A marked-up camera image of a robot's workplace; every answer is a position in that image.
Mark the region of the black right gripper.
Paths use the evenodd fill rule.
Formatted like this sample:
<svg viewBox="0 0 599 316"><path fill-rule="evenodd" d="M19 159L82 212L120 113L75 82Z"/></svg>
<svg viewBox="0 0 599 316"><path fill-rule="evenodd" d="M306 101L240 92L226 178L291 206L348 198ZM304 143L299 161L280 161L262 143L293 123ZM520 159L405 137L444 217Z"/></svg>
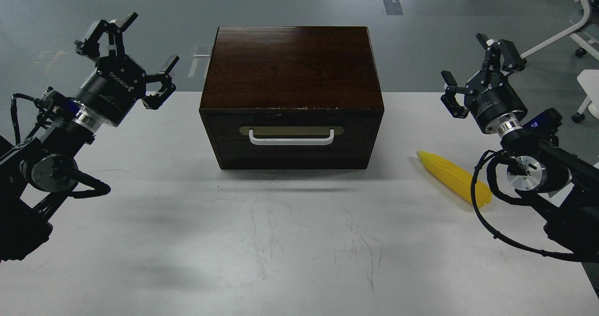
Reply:
<svg viewBox="0 0 599 316"><path fill-rule="evenodd" d="M454 76L441 71L445 81L445 93L440 100L454 118L465 119L470 112L483 134L495 132L491 122L508 113L515 113L517 120L526 117L528 109L509 84L507 76L524 71L527 61L523 59L514 43L507 39L494 40L485 34L476 34L485 49L481 69L467 81L468 87L459 87ZM459 105L456 94L466 96L466 105Z"/></svg>

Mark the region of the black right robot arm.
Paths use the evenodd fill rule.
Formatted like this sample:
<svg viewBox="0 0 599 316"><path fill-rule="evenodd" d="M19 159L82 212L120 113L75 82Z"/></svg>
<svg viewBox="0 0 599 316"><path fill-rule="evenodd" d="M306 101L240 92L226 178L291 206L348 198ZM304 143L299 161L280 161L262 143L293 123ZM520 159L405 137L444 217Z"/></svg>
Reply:
<svg viewBox="0 0 599 316"><path fill-rule="evenodd" d="M514 43L476 34L485 50L479 71L460 87L442 71L441 102L454 118L472 115L483 134L498 134L501 150L485 152L471 179L470 197L482 225L507 245L544 257L580 263L598 262L598 169L559 146L562 116L547 109L526 124L527 108L508 81L525 69ZM492 194L516 206L533 208L545 221L548 238L568 252L551 252L522 245L496 230L482 216L475 183L483 166Z"/></svg>

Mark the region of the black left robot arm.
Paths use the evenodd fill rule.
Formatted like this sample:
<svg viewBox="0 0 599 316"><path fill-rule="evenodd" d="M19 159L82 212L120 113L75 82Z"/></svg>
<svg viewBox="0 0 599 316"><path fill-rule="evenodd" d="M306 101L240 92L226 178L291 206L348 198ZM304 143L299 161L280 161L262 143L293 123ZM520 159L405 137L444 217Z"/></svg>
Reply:
<svg viewBox="0 0 599 316"><path fill-rule="evenodd" d="M76 96L48 87L39 98L15 93L11 120L15 143L1 139L0 258L23 260L47 242L49 222L67 198L94 198L110 186L81 171L75 161L103 125L119 126L138 100L156 110L176 87L173 55L158 73L146 73L125 53L123 34L137 19L99 20L76 52L95 63Z"/></svg>

